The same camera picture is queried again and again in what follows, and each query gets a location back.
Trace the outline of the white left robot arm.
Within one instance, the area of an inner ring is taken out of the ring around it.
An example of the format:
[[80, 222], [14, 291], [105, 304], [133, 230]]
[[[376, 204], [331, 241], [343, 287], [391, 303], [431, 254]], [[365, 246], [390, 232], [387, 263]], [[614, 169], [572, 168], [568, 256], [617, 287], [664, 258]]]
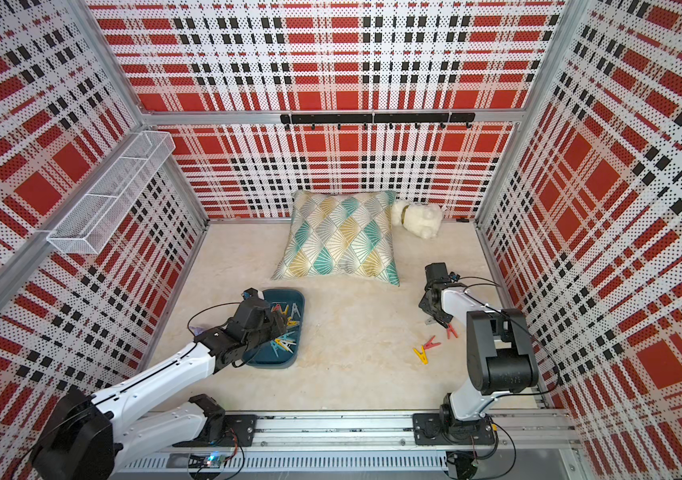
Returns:
[[226, 411], [206, 394], [171, 410], [152, 408], [184, 388], [257, 356], [305, 310], [293, 289], [250, 288], [220, 326], [194, 334], [180, 351], [142, 373], [92, 394], [71, 388], [56, 404], [29, 462], [43, 479], [107, 479], [129, 463], [176, 444], [242, 442]]

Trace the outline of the dark teal storage box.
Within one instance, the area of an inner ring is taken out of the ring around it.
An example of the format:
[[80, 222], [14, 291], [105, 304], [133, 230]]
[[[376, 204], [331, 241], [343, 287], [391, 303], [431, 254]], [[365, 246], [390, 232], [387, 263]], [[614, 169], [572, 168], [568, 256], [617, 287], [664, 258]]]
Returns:
[[286, 288], [268, 289], [261, 296], [270, 305], [278, 324], [272, 339], [246, 352], [242, 363], [260, 369], [287, 369], [298, 358], [305, 297], [299, 290]]

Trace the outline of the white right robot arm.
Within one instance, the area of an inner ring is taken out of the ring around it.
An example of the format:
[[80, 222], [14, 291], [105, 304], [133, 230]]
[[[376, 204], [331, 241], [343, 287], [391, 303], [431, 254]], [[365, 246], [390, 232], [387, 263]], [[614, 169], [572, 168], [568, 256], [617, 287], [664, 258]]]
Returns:
[[533, 338], [517, 309], [499, 309], [470, 294], [444, 263], [425, 267], [419, 308], [448, 329], [465, 328], [468, 379], [446, 395], [440, 415], [448, 426], [480, 421], [498, 399], [528, 393], [539, 381]]

